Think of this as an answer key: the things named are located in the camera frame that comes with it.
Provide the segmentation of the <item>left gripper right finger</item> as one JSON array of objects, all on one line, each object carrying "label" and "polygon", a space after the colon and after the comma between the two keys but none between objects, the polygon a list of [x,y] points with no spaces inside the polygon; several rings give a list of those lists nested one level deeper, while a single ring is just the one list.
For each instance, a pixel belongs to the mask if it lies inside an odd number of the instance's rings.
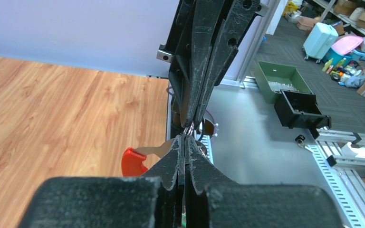
[{"label": "left gripper right finger", "polygon": [[186,226],[189,228],[341,228],[322,188],[295,184],[238,184],[185,137]]}]

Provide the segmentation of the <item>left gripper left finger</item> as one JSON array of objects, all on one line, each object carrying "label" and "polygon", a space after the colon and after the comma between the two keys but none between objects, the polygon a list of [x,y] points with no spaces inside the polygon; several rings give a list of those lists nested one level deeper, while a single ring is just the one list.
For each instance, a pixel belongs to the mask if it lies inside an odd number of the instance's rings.
[{"label": "left gripper left finger", "polygon": [[182,222],[182,153],[168,153],[139,177],[54,177],[34,193],[21,228],[176,228]]}]

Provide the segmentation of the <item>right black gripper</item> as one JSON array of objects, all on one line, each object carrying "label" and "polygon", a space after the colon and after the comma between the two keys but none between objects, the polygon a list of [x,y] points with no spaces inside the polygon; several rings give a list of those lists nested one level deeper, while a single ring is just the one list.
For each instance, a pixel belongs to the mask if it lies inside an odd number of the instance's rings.
[{"label": "right black gripper", "polygon": [[182,0],[167,42],[157,58],[169,62],[180,123],[202,121],[213,88],[220,84],[256,17],[268,7],[259,0]]}]

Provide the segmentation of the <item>metal key organizer with rings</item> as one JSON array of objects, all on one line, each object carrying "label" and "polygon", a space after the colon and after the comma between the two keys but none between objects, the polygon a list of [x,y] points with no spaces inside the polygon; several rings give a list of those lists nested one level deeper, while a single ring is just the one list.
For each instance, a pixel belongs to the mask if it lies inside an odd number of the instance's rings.
[{"label": "metal key organizer with rings", "polygon": [[[199,136],[197,138],[197,142],[199,143],[198,148],[203,156],[205,156],[205,158],[213,164],[210,143],[211,137],[204,134],[203,127],[200,127],[200,130],[202,130],[201,133],[196,134],[196,136]],[[140,147],[136,149],[127,148],[121,159],[122,175],[124,177],[136,177],[142,175],[148,171],[148,168],[143,164],[143,162],[147,159],[147,155],[154,154],[157,157],[162,158],[170,150],[172,142],[173,139],[170,139],[158,147]]]}]

